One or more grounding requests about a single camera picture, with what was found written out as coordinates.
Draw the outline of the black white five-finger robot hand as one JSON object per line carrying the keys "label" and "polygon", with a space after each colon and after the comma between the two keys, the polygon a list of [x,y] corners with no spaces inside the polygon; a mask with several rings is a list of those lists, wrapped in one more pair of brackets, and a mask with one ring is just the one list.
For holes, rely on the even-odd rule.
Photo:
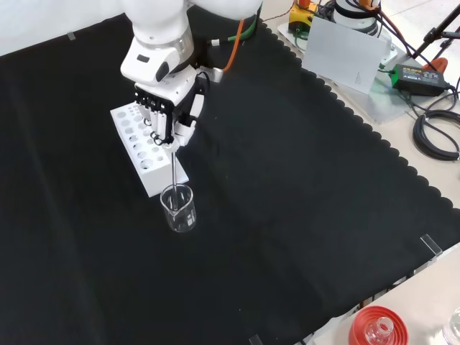
{"label": "black white five-finger robot hand", "polygon": [[151,127],[153,142],[169,153],[186,146],[196,130],[209,84],[188,66],[154,86],[135,83],[134,87],[136,103]]}

